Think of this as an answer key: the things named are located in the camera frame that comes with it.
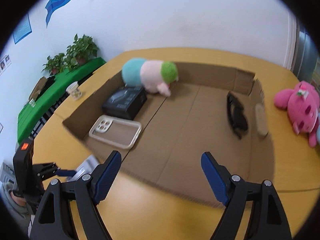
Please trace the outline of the grey jacket sleeve forearm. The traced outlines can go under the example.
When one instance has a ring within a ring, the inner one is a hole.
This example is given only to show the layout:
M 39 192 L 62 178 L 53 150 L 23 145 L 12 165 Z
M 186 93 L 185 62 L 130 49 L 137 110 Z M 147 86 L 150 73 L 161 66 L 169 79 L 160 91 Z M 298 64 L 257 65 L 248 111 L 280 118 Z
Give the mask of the grey jacket sleeve forearm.
M 14 195 L 14 186 L 11 182 L 3 183 L 1 185 L 1 199 L 22 232 L 28 235 L 33 226 L 35 215 L 24 198 Z

